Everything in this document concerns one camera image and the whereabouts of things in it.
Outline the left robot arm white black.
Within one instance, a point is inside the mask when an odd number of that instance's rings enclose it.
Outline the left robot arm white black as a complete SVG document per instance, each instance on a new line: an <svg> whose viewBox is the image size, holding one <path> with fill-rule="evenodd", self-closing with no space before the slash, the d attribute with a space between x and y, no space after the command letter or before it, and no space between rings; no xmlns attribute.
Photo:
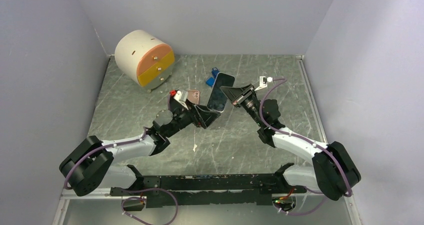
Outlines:
<svg viewBox="0 0 424 225"><path fill-rule="evenodd" d="M206 129L219 117L219 112L203 105L176 105L159 111L152 126L144 127L140 135L117 140L88 136L59 165L65 178L63 188L79 197L108 187L137 195L143 188L143 176L133 165L119 167L117 163L157 155L170 145L170 137L187 126Z"/></svg>

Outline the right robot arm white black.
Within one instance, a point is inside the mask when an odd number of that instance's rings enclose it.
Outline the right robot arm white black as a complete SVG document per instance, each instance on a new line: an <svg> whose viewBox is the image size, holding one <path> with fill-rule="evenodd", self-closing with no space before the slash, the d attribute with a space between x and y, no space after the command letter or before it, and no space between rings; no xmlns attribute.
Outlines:
<svg viewBox="0 0 424 225"><path fill-rule="evenodd" d="M233 106L243 108L253 118L264 144L286 150L309 164L289 165L274 180L278 191L286 193L292 187L302 186L333 201L353 194L352 188L362 176L342 143L320 142L292 131L279 120L281 113L277 100L259 100L251 84L221 86L220 90Z"/></svg>

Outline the pink phone case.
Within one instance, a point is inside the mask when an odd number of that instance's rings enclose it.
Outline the pink phone case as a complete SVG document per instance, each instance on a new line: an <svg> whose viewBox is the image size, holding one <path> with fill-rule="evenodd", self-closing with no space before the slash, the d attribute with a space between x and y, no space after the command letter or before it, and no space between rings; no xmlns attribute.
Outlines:
<svg viewBox="0 0 424 225"><path fill-rule="evenodd" d="M200 91L190 89L187 90L187 100L192 104L199 105L200 104Z"/></svg>

